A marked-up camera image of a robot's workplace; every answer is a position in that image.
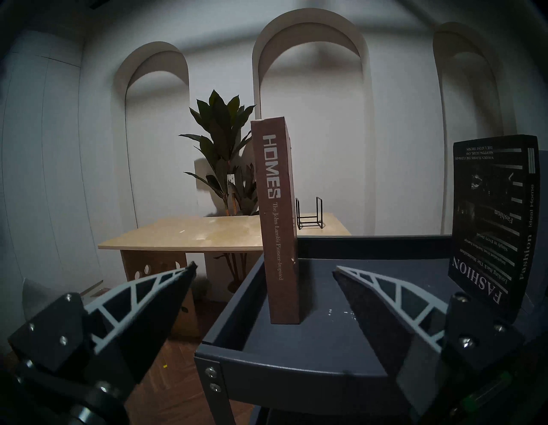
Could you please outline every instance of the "wooden floor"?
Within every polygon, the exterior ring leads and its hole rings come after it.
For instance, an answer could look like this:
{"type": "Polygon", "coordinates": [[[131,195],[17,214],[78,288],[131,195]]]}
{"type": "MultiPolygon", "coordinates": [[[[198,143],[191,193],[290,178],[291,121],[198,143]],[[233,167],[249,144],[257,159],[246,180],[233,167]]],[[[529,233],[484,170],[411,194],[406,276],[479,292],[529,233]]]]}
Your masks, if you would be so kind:
{"type": "MultiPolygon", "coordinates": [[[[200,334],[205,335],[225,303],[197,302],[200,334]]],[[[214,425],[194,364],[199,339],[167,340],[125,403],[132,425],[214,425]]],[[[237,425],[247,425],[252,405],[231,401],[237,425]]]]}

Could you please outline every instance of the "arched wall niche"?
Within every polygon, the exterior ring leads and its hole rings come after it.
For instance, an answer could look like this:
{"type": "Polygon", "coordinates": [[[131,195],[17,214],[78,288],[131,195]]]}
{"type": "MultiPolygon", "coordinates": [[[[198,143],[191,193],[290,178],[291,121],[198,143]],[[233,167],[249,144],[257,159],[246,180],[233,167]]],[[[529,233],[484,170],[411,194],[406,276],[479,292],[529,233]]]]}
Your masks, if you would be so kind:
{"type": "Polygon", "coordinates": [[[196,184],[188,133],[189,74],[179,52],[146,59],[131,77],[125,95],[125,127],[133,203],[138,227],[197,211],[196,184]]]}
{"type": "Polygon", "coordinates": [[[474,30],[456,22],[433,37],[441,92],[445,175],[441,233],[453,224],[453,143],[516,133],[509,85],[500,60],[474,30]]]}
{"type": "MultiPolygon", "coordinates": [[[[350,56],[356,55],[358,65],[361,62],[361,80],[362,90],[360,93],[363,100],[363,115],[359,118],[363,120],[363,130],[359,137],[353,140],[353,143],[360,149],[360,167],[363,166],[363,184],[359,188],[359,193],[352,192],[346,194],[347,199],[354,202],[355,198],[361,200],[360,211],[356,212],[361,216],[358,224],[354,224],[359,229],[360,234],[374,234],[375,232],[375,132],[374,132],[374,109],[371,87],[371,76],[369,69],[368,51],[365,40],[359,30],[347,19],[333,12],[324,9],[298,9],[287,12],[273,21],[263,29],[257,37],[253,49],[253,85],[254,99],[256,103],[255,118],[261,119],[263,107],[261,105],[261,84],[272,64],[284,52],[292,48],[302,46],[307,43],[324,42],[328,45],[339,45],[348,50],[350,56]]],[[[292,136],[292,129],[289,126],[289,135],[292,136]]],[[[295,148],[299,142],[292,138],[292,147],[295,148]]],[[[294,175],[298,173],[299,161],[293,158],[294,175]]],[[[343,170],[341,174],[341,185],[338,189],[333,184],[327,184],[327,190],[334,192],[339,190],[344,192],[345,187],[342,181],[345,179],[344,164],[336,163],[318,163],[317,167],[336,166],[343,170]]],[[[312,194],[314,188],[311,188],[310,196],[322,197],[321,191],[312,194]]],[[[306,205],[304,208],[311,208],[313,205],[306,205]]],[[[333,212],[333,205],[324,205],[326,211],[333,212]]]]}
{"type": "Polygon", "coordinates": [[[174,45],[162,41],[144,44],[131,52],[115,73],[111,89],[111,117],[114,150],[114,168],[118,191],[118,202],[122,231],[127,232],[137,228],[135,206],[128,160],[127,130],[125,122],[125,96],[130,86],[142,75],[136,75],[137,69],[151,56],[161,52],[176,52],[182,58],[182,68],[177,75],[188,84],[189,72],[186,60],[174,45]]]}

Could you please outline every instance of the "metal book holder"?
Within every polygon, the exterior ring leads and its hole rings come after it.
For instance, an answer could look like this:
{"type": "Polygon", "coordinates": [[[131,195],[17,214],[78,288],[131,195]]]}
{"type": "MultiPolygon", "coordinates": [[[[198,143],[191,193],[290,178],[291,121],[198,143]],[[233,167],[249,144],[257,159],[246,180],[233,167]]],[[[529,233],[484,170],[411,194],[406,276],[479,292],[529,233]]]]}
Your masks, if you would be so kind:
{"type": "Polygon", "coordinates": [[[301,230],[303,227],[319,227],[323,229],[323,200],[316,196],[316,215],[301,216],[299,198],[295,198],[295,215],[297,217],[297,227],[301,230]]]}

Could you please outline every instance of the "black book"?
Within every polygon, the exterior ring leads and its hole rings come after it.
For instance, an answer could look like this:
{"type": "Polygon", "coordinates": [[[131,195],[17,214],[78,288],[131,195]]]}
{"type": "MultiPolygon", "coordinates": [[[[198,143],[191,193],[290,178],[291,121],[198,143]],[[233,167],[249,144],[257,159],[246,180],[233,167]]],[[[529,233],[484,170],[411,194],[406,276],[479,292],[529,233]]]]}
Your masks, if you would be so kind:
{"type": "Polygon", "coordinates": [[[527,287],[539,213],[535,136],[453,145],[454,210],[449,277],[514,320],[527,287]]]}

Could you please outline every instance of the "brown book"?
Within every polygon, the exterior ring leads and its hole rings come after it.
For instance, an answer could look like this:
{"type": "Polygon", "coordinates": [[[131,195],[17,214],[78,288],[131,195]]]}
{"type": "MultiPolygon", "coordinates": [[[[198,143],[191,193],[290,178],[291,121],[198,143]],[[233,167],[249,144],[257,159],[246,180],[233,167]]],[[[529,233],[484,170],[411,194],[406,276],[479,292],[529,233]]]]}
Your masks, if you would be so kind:
{"type": "Polygon", "coordinates": [[[284,117],[251,121],[270,322],[298,324],[297,227],[284,117]]]}

